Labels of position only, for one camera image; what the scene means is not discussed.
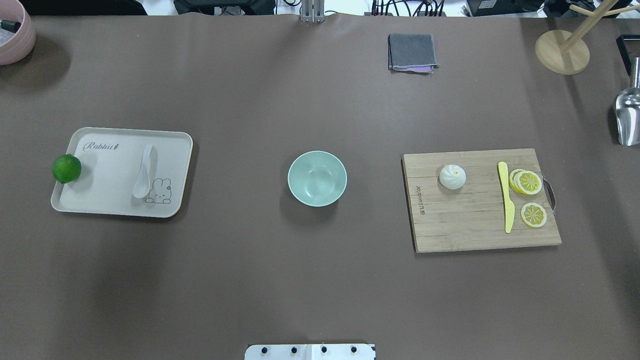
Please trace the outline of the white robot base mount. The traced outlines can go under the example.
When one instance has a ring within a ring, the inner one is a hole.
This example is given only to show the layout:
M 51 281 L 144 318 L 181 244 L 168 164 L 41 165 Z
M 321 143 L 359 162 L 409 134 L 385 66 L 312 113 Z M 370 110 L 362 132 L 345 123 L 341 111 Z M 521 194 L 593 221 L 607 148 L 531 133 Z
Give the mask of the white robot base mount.
M 375 360 L 374 344 L 306 343 L 254 344 L 247 347 L 245 360 Z

